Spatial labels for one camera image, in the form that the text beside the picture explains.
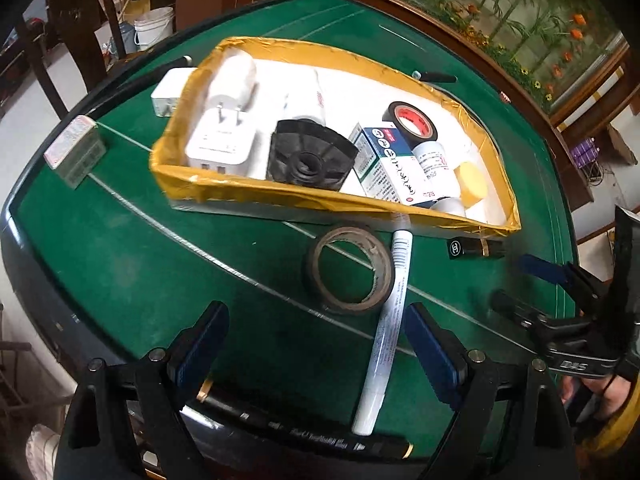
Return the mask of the person's right hand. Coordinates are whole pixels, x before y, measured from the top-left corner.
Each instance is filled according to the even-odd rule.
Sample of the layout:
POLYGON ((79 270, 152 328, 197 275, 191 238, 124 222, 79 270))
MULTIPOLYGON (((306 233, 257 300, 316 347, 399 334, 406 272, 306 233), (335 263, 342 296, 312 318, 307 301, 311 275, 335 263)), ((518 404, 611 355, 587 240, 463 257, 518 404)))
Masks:
POLYGON ((625 406, 632 390, 634 382, 620 375, 602 378, 562 376, 559 394, 567 413, 574 419, 578 419, 591 399, 596 398, 593 416, 605 420, 625 406))

